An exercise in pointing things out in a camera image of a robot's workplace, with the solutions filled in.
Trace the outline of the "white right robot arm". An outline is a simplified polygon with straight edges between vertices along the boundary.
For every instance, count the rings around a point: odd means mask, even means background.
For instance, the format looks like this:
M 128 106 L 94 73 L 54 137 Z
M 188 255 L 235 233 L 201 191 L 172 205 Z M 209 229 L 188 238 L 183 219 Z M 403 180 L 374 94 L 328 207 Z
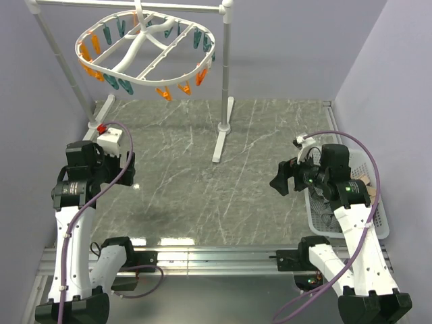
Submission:
M 316 268 L 327 283 L 311 290 L 317 298 L 328 289 L 337 294 L 343 323 L 397 323 L 411 308 L 409 294 L 400 291 L 387 266 L 375 231 L 366 185 L 351 177 L 350 151 L 342 144 L 325 144 L 319 163 L 303 148 L 297 157 L 282 161 L 270 186 L 282 196 L 288 194 L 288 180 L 294 189 L 320 190 L 340 225 L 349 260 L 343 262 L 323 236 L 303 238 L 298 245 L 298 264 Z

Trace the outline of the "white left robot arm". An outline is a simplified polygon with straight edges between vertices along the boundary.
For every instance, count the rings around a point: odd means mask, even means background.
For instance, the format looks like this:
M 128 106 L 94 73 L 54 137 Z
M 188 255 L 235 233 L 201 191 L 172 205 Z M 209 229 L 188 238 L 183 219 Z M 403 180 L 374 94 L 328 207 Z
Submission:
M 93 268 L 89 267 L 90 232 L 101 184 L 131 186 L 135 154 L 121 155 L 91 140 L 67 145 L 67 164 L 51 191 L 57 222 L 57 249 L 48 301 L 35 308 L 37 323 L 106 323 L 109 293 L 117 273 L 136 264 L 129 237 L 108 238 Z

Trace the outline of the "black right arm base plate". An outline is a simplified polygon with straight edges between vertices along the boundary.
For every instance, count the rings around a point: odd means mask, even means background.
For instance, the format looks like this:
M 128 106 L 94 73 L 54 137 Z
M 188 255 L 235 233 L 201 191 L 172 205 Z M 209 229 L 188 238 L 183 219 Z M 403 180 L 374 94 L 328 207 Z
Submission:
M 277 270 L 279 272 L 296 272 L 304 269 L 297 250 L 276 250 Z

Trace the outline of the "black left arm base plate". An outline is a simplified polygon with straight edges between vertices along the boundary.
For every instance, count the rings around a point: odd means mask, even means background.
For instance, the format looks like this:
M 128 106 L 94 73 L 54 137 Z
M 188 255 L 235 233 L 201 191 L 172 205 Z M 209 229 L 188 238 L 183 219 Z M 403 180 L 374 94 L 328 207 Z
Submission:
M 154 273 L 157 270 L 158 253 L 154 250 L 141 250 L 134 253 L 133 266 L 150 265 L 150 267 L 136 269 L 137 273 Z

